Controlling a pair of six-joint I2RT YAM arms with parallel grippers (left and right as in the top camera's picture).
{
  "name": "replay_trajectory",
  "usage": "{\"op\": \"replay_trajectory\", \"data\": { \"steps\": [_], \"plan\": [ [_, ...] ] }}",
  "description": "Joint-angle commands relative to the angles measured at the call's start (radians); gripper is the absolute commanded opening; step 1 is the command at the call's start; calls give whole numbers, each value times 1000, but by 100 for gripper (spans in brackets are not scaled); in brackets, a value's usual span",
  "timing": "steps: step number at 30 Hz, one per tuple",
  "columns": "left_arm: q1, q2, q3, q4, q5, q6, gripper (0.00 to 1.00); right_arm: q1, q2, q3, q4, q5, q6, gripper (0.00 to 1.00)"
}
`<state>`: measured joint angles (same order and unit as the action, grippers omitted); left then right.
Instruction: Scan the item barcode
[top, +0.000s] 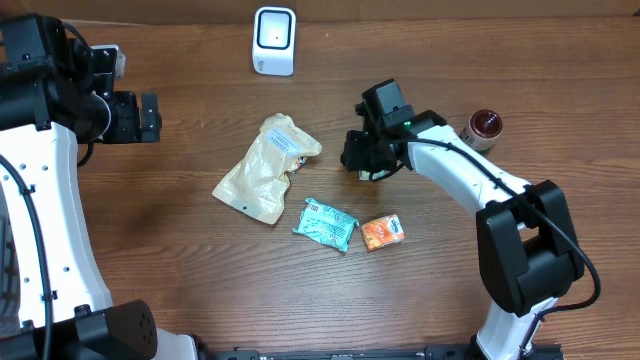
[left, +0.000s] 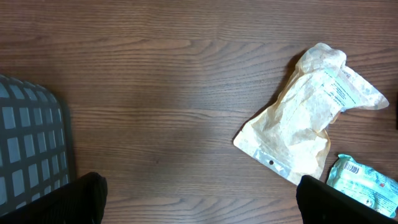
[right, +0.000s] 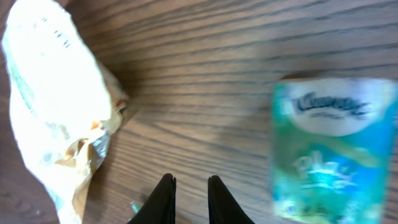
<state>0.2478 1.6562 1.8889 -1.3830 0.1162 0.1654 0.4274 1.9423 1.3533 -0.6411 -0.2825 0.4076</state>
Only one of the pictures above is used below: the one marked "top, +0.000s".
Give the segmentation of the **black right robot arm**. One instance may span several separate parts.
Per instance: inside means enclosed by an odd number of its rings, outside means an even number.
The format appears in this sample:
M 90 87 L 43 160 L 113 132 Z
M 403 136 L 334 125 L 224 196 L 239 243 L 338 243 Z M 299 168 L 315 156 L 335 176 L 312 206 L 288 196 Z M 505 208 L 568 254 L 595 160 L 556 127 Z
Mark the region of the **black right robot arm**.
M 473 150 L 439 114 L 416 113 L 393 79 L 362 94 L 360 130 L 346 135 L 349 171 L 388 177 L 413 170 L 444 189 L 475 218 L 479 271 L 492 304 L 467 345 L 429 345 L 428 359 L 560 359 L 557 345 L 533 342 L 543 319 L 589 262 L 568 204 L 551 181 L 515 177 Z

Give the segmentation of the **green wet wipes pack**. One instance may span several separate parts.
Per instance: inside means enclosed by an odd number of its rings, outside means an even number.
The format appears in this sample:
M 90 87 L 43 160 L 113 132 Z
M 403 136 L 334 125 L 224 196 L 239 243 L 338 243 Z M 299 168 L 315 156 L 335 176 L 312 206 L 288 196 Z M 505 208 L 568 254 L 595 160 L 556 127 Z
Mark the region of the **green wet wipes pack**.
M 359 225 L 358 220 L 314 198 L 307 198 L 305 203 L 306 207 L 301 212 L 299 224 L 292 232 L 346 253 L 352 233 Z

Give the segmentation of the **teal Kleenex tissue pack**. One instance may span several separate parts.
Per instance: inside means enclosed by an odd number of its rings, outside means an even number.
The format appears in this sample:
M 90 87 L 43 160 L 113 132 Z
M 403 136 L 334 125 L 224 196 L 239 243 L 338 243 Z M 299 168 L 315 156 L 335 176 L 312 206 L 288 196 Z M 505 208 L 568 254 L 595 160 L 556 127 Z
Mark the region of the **teal Kleenex tissue pack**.
M 375 173 L 361 170 L 358 172 L 358 177 L 360 181 L 377 182 L 377 181 L 384 180 L 392 176 L 393 174 L 394 174 L 394 171 L 387 171 L 387 170 L 381 170 Z

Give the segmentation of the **beige paper pouch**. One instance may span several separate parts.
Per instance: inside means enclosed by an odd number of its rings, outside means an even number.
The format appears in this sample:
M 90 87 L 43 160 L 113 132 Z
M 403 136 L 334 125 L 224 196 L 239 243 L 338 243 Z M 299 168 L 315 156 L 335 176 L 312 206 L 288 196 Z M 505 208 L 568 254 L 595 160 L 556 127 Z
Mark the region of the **beige paper pouch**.
M 212 196 L 233 209 L 268 225 L 284 211 L 284 198 L 291 180 L 322 145 L 277 113 L 264 120 L 259 134 L 239 161 L 216 185 Z

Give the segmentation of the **orange Kleenex tissue pack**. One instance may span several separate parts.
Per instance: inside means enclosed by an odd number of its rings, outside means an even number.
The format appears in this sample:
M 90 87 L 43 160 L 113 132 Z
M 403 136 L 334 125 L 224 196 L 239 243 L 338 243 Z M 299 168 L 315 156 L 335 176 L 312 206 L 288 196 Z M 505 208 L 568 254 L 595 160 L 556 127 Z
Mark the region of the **orange Kleenex tissue pack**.
M 361 225 L 360 229 L 368 251 L 398 244 L 405 239 L 405 232 L 397 214 L 371 220 Z

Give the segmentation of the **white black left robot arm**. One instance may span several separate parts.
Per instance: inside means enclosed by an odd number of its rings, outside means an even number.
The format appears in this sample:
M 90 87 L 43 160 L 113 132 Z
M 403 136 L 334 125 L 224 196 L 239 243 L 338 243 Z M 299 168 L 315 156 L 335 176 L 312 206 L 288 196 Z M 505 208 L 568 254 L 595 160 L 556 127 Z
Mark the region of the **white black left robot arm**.
M 159 328 L 149 306 L 113 302 L 89 240 L 78 170 L 98 144 L 156 143 L 152 93 L 114 87 L 116 45 L 90 46 L 71 24 L 28 14 L 1 24 L 1 288 L 20 331 L 5 359 L 205 359 L 189 334 Z

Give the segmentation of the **jar with dark red lid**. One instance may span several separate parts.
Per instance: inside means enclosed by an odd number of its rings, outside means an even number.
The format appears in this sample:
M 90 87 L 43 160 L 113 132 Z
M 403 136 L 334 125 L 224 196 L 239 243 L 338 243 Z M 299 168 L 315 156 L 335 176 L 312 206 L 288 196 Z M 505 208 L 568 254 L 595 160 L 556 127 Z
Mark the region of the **jar with dark red lid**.
M 470 148 L 487 153 L 503 132 L 503 121 L 494 111 L 482 109 L 475 112 L 461 130 L 459 137 Z

